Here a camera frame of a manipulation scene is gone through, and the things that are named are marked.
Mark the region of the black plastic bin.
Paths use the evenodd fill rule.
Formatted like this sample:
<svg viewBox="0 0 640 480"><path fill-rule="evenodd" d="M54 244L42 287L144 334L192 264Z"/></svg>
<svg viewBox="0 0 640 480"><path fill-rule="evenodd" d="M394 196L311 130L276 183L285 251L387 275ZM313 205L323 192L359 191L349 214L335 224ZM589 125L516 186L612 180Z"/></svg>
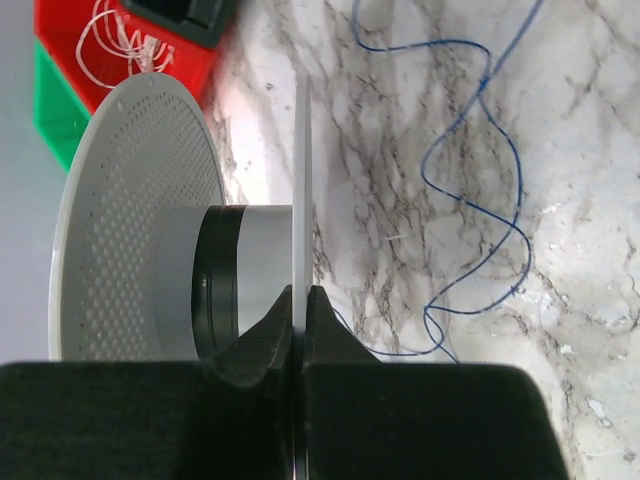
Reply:
<svg viewBox="0 0 640 480"><path fill-rule="evenodd" d="M196 45L214 49L240 2L237 0L131 0L125 9Z"/></svg>

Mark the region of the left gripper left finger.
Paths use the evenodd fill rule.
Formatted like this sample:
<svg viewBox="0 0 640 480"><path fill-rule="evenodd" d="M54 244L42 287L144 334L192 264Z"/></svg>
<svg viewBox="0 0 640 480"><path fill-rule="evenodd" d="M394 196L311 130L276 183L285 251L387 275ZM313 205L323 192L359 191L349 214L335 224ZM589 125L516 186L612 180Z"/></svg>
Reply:
<svg viewBox="0 0 640 480"><path fill-rule="evenodd" d="M5 479L289 479L292 295L209 360L1 369Z"/></svg>

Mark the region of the green plastic bin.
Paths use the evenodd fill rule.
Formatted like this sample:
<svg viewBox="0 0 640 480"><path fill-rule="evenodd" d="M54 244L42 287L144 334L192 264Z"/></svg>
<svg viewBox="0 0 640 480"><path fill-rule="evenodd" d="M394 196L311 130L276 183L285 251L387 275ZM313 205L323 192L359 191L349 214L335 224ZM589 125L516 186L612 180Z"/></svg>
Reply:
<svg viewBox="0 0 640 480"><path fill-rule="evenodd" d="M91 113L43 44L34 43L33 123L54 157L68 172Z"/></svg>

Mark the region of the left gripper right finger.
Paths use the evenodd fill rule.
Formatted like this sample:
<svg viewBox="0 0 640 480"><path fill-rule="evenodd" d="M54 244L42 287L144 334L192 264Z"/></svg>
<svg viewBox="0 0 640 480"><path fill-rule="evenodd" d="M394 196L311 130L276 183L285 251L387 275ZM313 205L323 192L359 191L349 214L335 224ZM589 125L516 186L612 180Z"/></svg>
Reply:
<svg viewBox="0 0 640 480"><path fill-rule="evenodd" d="M564 479L542 395L523 370L384 363L338 320L325 290L307 304L302 381L312 479Z"/></svg>

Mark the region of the grey plastic cable spool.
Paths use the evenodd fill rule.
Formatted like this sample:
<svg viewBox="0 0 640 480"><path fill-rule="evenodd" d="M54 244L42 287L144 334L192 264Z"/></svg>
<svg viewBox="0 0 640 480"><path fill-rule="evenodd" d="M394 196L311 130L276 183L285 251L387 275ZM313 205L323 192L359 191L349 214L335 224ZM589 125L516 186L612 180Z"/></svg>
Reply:
<svg viewBox="0 0 640 480"><path fill-rule="evenodd" d="M49 355L60 361L209 360L292 295L293 475L306 479L302 395L312 289L311 106L295 95L293 197L229 205L192 95L134 76L103 101L67 178L49 286Z"/></svg>

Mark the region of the red plastic bin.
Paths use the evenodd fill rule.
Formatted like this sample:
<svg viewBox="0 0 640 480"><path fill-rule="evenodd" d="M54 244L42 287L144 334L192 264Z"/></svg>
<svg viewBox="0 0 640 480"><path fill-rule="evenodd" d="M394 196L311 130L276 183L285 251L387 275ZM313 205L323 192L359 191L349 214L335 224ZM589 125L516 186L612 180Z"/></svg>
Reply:
<svg viewBox="0 0 640 480"><path fill-rule="evenodd" d="M119 83L139 73L179 80L199 102L218 54L128 11L122 1L35 1L38 39L93 114Z"/></svg>

